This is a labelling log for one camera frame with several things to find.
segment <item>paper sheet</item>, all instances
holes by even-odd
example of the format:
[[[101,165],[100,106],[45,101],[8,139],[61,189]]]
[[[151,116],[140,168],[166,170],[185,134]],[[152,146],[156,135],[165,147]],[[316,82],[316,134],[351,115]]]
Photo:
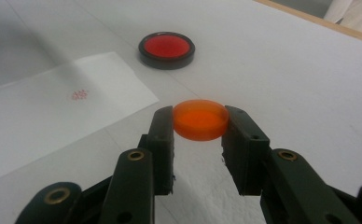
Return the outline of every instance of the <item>paper sheet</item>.
[[[114,52],[2,86],[0,176],[157,101]]]

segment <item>white surface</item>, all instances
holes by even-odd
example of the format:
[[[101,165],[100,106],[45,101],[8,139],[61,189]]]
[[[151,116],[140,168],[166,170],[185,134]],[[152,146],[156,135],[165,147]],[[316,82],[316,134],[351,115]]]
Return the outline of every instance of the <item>white surface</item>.
[[[114,52],[1,86],[0,176],[157,101]]]
[[[338,22],[343,18],[347,8],[352,4],[353,0],[333,0],[329,9],[324,17],[326,21]]]
[[[192,98],[247,111],[273,148],[296,150],[329,185],[354,195],[362,185],[362,41],[244,0],[8,2],[0,8],[14,11],[0,19],[17,13],[21,32],[35,37],[48,62],[115,51],[159,102],[0,178],[0,224],[12,223],[48,184],[86,189],[108,177],[157,109]],[[138,43],[157,31],[188,36],[196,45],[192,64],[174,71],[142,65]],[[5,48],[23,49],[18,42]],[[264,223],[258,198],[237,195],[220,153],[219,140],[175,136],[174,195],[157,197],[157,223]]]

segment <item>orange disc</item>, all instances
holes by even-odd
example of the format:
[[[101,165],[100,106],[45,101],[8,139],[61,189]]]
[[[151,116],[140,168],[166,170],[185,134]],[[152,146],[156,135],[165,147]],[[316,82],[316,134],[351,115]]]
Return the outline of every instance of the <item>orange disc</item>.
[[[190,140],[209,141],[225,133],[229,112],[225,106],[208,100],[190,100],[173,109],[175,131]]]

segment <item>red ink marking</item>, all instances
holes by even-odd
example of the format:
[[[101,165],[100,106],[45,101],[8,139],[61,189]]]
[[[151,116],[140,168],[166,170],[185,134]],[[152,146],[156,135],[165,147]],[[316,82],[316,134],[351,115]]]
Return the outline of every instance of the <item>red ink marking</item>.
[[[88,92],[89,91],[85,91],[85,90],[81,90],[81,91],[74,91],[73,95],[71,96],[71,98],[75,101],[77,100],[86,100],[86,98],[88,97]]]

